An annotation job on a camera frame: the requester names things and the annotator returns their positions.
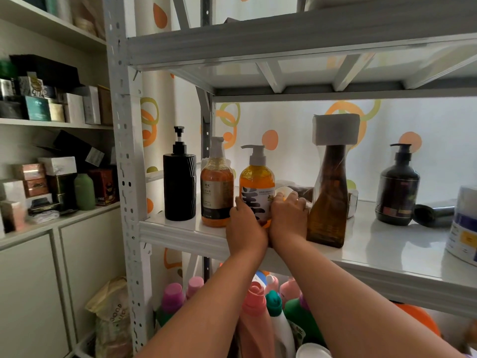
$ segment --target hand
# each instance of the hand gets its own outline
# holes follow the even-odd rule
[[[246,253],[260,259],[268,247],[267,232],[260,226],[253,211],[239,197],[230,209],[230,222],[225,231],[230,255]]]
[[[285,201],[283,194],[277,193],[271,204],[269,230],[273,248],[277,249],[290,239],[306,239],[308,212],[306,199],[298,198],[295,191]]]

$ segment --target black pump bottle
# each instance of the black pump bottle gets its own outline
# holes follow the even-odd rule
[[[174,126],[177,142],[172,153],[163,156],[164,213],[172,221],[190,220],[196,215],[196,156],[187,154],[182,142],[183,126]]]
[[[396,163],[381,173],[375,212],[379,221],[407,226],[413,216],[420,177],[409,165],[411,145],[391,144],[391,147],[394,146],[399,146],[395,154]]]

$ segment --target pink detergent bottle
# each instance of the pink detergent bottle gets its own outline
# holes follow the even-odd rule
[[[282,307],[285,309],[285,303],[292,299],[298,299],[300,297],[301,290],[298,286],[298,283],[295,281],[293,276],[288,278],[286,283],[283,283],[280,287],[280,297],[282,302]]]
[[[203,286],[204,279],[202,279],[201,276],[194,276],[190,278],[186,292],[186,299],[189,300]]]
[[[276,276],[267,275],[267,286],[265,287],[265,295],[267,295],[272,290],[278,293],[278,279]]]
[[[248,289],[238,319],[239,346],[242,357],[275,358],[275,338],[267,310],[265,290],[253,282]]]

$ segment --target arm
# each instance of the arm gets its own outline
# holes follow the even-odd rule
[[[424,325],[325,258],[306,241],[304,199],[271,206],[274,249],[298,282],[333,358],[461,358]]]
[[[236,204],[227,226],[230,257],[137,358],[227,356],[240,308],[268,245],[252,210],[241,200]]]

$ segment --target teal box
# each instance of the teal box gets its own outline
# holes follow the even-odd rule
[[[50,122],[50,107],[48,99],[37,97],[23,97],[25,100],[25,109],[28,119],[31,121]]]

